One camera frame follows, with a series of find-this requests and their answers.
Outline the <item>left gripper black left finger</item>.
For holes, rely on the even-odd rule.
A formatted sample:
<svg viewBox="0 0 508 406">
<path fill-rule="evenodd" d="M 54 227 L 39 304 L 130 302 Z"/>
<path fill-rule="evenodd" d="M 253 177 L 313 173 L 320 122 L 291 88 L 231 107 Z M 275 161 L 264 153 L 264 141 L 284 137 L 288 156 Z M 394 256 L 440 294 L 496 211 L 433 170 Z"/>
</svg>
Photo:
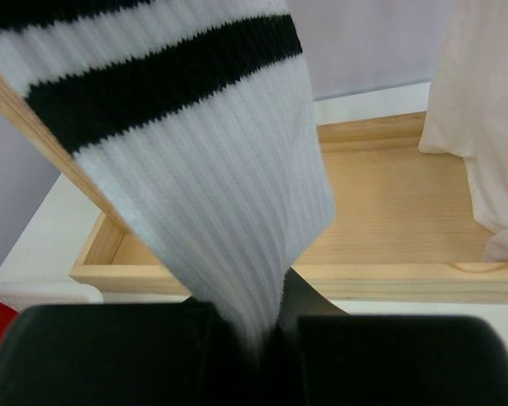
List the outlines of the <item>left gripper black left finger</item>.
<svg viewBox="0 0 508 406">
<path fill-rule="evenodd" d="M 0 342 L 0 405 L 255 405 L 257 378 L 209 304 L 56 304 Z"/>
</svg>

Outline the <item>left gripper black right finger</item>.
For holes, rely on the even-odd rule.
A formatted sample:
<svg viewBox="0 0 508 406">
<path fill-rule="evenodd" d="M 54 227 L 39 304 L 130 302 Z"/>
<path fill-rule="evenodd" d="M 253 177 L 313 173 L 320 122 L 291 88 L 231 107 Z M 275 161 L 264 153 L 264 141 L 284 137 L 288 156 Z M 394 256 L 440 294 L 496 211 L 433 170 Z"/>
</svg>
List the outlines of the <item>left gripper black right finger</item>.
<svg viewBox="0 0 508 406">
<path fill-rule="evenodd" d="M 265 405 L 508 405 L 508 352 L 469 315 L 349 315 L 284 280 Z"/>
</svg>

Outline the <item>white sock with stripes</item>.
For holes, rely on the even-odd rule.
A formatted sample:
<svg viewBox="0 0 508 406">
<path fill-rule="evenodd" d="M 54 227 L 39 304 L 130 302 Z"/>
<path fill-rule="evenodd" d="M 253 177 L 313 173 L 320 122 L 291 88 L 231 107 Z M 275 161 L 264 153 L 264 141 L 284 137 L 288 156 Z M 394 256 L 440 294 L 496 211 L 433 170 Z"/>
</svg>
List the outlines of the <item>white sock with stripes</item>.
<svg viewBox="0 0 508 406">
<path fill-rule="evenodd" d="M 283 1 L 0 1 L 0 75 L 244 351 L 334 219 Z"/>
</svg>

